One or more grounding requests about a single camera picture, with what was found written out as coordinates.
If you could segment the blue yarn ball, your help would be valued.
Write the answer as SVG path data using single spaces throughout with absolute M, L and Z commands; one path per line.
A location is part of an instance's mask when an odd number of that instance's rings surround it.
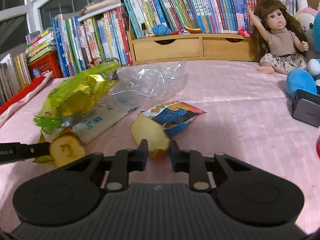
M 156 36 L 169 36 L 172 33 L 171 29 L 163 24 L 153 26 L 152 32 Z

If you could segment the row of upright books left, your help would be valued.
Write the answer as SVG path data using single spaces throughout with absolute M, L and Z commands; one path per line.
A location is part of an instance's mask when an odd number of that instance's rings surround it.
M 52 18 L 57 56 L 63 77 L 70 77 L 107 61 L 133 64 L 127 31 L 129 17 L 123 3 L 88 14 L 58 14 Z

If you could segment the orange peel piece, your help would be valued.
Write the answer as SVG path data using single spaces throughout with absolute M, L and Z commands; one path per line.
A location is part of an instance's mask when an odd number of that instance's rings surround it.
M 143 139 L 148 141 L 150 159 L 160 159 L 169 153 L 170 139 L 165 134 L 164 128 L 143 113 L 137 115 L 131 125 L 131 132 L 137 145 Z
M 72 163 L 86 155 L 82 142 L 71 134 L 59 136 L 52 141 L 49 154 L 58 167 Z

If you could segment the colourful biscuit wrapper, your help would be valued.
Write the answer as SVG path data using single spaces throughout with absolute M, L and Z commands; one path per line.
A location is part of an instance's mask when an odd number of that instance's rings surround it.
M 187 129 L 193 120 L 205 111 L 181 101 L 167 102 L 142 112 L 146 117 L 160 124 L 169 139 Z

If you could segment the wooden drawer organizer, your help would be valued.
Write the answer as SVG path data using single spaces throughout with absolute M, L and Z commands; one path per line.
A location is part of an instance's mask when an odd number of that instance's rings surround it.
M 237 34 L 185 34 L 136 38 L 127 32 L 134 65 L 172 61 L 255 62 L 251 40 Z

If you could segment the brown haired doll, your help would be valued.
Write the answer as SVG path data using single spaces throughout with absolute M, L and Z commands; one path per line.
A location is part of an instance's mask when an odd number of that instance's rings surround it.
M 308 68 L 304 56 L 309 49 L 307 38 L 281 1 L 259 0 L 255 10 L 247 8 L 247 12 L 254 25 L 251 38 L 260 59 L 258 71 L 289 74 Z

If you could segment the pink white bunny plush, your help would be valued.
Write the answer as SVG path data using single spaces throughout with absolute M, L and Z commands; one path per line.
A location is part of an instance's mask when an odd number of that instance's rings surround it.
M 307 60 L 319 58 L 313 42 L 313 23 L 319 13 L 319 5 L 317 9 L 313 9 L 309 7 L 307 0 L 297 0 L 297 8 L 298 11 L 295 13 L 295 18 L 300 22 L 309 44 L 309 50 L 306 52 L 305 57 Z

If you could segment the blue Doraemon plush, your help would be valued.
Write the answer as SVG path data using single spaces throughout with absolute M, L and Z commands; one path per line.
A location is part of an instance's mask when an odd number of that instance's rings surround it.
M 319 53 L 319 12 L 317 12 L 313 22 L 312 38 L 315 50 Z M 308 70 L 294 69 L 289 72 L 286 78 L 286 90 L 289 96 L 293 99 L 299 89 L 317 95 L 319 79 L 314 80 L 314 77 L 319 77 L 319 59 L 310 59 Z

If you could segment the clear plastic bag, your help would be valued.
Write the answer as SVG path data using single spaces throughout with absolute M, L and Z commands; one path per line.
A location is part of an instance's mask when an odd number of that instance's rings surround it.
M 187 84 L 189 75 L 185 61 L 148 63 L 124 67 L 118 72 L 119 81 L 109 96 L 131 103 L 163 103 L 173 98 Z

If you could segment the row of books on organizer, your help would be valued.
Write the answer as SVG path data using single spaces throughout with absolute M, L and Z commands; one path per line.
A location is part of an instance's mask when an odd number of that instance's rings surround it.
M 174 34 L 238 34 L 250 37 L 247 8 L 257 0 L 123 0 L 137 38 L 155 36 L 163 24 Z

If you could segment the grey power bank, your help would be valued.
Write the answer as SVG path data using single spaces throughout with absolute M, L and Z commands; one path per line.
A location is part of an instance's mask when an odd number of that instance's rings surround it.
M 296 90 L 292 103 L 292 117 L 313 127 L 319 127 L 319 96 L 301 89 Z

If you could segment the red folded cloth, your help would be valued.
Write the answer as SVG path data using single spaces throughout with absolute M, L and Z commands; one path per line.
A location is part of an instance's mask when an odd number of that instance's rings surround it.
M 48 72 L 44 76 L 38 76 L 31 82 L 30 85 L 24 87 L 20 92 L 10 98 L 4 105 L 1 106 L 1 126 L 22 106 L 28 103 L 45 85 L 54 79 L 53 72 Z

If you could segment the stack of flat books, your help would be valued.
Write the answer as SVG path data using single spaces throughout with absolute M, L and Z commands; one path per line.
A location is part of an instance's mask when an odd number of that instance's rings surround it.
M 56 50 L 55 32 L 53 27 L 50 27 L 31 41 L 25 50 L 25 58 L 27 63 L 32 63 L 54 50 Z

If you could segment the red plastic basket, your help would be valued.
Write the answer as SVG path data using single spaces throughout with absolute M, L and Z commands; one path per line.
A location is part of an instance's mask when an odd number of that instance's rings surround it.
M 52 72 L 55 78 L 63 77 L 56 50 L 51 51 L 34 62 L 28 64 L 28 68 L 33 76 L 36 74 L 45 75 L 49 72 Z

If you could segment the green yellow snack bag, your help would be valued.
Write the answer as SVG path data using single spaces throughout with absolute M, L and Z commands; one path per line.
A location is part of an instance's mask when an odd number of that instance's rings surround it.
M 35 125 L 51 134 L 62 127 L 66 117 L 88 113 L 118 82 L 119 67 L 117 61 L 103 62 L 61 82 L 34 116 Z

